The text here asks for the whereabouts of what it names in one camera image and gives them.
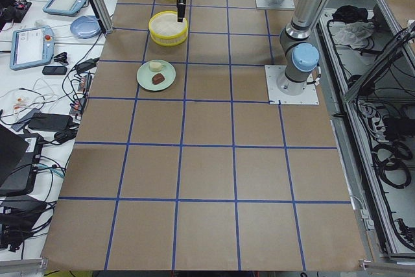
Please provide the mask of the brown steamed bun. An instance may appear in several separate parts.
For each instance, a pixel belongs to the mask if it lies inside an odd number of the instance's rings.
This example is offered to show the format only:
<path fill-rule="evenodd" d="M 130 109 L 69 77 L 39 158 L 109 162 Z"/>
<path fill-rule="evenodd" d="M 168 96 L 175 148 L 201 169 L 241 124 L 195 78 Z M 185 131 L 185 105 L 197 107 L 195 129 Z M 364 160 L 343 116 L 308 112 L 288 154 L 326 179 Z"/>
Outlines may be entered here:
<path fill-rule="evenodd" d="M 161 73 L 157 73 L 152 77 L 152 83 L 153 85 L 158 85 L 162 83 L 165 80 L 165 77 Z"/>

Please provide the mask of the yellow bamboo steamer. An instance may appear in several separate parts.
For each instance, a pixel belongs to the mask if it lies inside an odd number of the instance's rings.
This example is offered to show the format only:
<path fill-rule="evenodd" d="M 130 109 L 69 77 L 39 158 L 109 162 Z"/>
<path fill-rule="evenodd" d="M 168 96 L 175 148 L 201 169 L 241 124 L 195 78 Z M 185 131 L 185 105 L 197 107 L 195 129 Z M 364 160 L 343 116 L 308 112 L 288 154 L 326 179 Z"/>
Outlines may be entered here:
<path fill-rule="evenodd" d="M 186 41 L 188 22 L 186 18 L 179 22 L 175 11 L 163 11 L 150 18 L 148 29 L 150 37 L 156 44 L 173 47 Z"/>

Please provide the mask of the blue plate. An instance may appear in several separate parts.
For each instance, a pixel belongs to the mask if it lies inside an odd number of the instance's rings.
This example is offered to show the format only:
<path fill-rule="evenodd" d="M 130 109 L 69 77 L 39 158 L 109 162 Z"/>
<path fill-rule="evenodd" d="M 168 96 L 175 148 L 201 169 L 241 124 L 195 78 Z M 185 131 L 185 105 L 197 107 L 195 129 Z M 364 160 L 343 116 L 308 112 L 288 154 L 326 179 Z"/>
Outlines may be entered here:
<path fill-rule="evenodd" d="M 95 16 L 80 16 L 71 23 L 70 31 L 78 38 L 88 39 L 100 34 L 101 28 Z"/>

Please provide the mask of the blue teach pendant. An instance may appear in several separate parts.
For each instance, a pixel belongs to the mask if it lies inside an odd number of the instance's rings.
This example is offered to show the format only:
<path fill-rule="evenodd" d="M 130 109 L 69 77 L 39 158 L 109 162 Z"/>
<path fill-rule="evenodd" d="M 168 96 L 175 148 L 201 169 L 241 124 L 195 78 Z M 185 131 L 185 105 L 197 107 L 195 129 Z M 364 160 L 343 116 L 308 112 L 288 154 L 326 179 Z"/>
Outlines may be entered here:
<path fill-rule="evenodd" d="M 49 26 L 15 30 L 10 52 L 10 68 L 22 70 L 51 63 L 54 32 Z"/>
<path fill-rule="evenodd" d="M 75 16 L 87 0 L 48 0 L 43 7 L 46 14 L 60 16 Z"/>

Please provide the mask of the black laptop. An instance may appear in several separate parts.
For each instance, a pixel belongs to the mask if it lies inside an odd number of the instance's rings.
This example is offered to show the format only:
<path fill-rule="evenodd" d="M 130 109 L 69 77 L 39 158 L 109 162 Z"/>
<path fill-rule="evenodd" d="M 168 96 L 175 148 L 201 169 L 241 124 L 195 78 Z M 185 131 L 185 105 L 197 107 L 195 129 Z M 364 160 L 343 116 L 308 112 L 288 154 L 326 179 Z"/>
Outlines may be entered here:
<path fill-rule="evenodd" d="M 15 134 L 1 127 L 1 196 L 11 197 L 32 192 L 38 173 L 43 137 L 39 134 Z"/>

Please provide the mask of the far blue teach pendant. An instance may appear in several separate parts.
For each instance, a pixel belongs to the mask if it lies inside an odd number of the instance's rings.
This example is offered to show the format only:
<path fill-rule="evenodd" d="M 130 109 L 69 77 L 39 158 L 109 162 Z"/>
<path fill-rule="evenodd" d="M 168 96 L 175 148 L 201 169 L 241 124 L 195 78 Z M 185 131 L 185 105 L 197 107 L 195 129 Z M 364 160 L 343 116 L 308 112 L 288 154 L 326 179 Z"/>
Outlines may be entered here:
<path fill-rule="evenodd" d="M 87 0 L 48 0 L 43 7 L 46 14 L 60 16 L 75 16 Z"/>

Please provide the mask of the light green plate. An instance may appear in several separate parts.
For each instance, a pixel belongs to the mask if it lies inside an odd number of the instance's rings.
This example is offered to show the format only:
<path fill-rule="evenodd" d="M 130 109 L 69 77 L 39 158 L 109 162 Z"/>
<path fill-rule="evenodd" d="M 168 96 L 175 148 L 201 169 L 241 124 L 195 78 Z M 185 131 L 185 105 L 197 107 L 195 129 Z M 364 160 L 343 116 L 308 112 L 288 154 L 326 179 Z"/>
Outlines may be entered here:
<path fill-rule="evenodd" d="M 174 66 L 164 60 L 146 62 L 137 71 L 138 84 L 148 91 L 167 89 L 175 78 Z"/>

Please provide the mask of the white steamed bun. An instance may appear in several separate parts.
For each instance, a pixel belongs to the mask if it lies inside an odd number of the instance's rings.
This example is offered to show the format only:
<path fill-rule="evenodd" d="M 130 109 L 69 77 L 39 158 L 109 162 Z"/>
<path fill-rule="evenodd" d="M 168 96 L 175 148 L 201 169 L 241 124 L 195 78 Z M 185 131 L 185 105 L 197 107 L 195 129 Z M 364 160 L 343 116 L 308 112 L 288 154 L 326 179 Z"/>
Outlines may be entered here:
<path fill-rule="evenodd" d="M 152 61 L 148 63 L 148 67 L 151 71 L 158 72 L 161 71 L 163 64 L 161 62 Z"/>

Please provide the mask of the near blue teach pendant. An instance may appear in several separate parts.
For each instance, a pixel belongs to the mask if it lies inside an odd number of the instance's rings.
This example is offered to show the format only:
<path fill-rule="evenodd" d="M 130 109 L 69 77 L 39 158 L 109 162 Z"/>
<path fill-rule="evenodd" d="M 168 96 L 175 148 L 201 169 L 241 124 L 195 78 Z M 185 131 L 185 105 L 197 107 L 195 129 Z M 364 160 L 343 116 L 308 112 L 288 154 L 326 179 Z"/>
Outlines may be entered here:
<path fill-rule="evenodd" d="M 51 63 L 54 32 L 49 26 L 15 30 L 10 52 L 10 68 L 22 70 Z"/>

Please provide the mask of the black phone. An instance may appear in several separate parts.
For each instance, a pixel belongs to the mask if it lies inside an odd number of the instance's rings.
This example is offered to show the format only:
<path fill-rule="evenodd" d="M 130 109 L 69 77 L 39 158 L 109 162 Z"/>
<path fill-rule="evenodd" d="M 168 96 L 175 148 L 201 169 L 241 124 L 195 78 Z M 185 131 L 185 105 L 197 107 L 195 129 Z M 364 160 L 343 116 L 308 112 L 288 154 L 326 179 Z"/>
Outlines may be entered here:
<path fill-rule="evenodd" d="M 67 73 L 66 66 L 45 66 L 42 69 L 42 74 L 45 76 L 61 76 Z"/>

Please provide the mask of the crumpled white cloth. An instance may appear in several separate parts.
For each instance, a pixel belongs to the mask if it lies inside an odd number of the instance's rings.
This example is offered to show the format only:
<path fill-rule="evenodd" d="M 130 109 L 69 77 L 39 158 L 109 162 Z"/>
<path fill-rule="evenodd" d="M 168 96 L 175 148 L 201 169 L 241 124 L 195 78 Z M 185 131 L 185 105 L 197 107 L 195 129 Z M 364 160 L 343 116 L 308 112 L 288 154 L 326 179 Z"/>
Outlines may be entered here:
<path fill-rule="evenodd" d="M 352 49 L 366 46 L 367 39 L 374 33 L 375 26 L 369 22 L 355 22 L 346 24 L 333 37 L 339 45 L 349 45 Z"/>

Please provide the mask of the black power adapter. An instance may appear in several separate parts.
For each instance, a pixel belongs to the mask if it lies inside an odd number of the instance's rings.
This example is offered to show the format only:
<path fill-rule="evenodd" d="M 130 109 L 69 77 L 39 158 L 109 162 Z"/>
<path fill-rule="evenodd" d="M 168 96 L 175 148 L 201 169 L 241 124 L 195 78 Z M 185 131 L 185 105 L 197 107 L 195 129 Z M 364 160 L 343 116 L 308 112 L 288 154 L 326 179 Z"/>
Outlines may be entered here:
<path fill-rule="evenodd" d="M 57 132 L 68 129 L 72 123 L 70 115 L 35 113 L 28 127 L 32 130 Z"/>

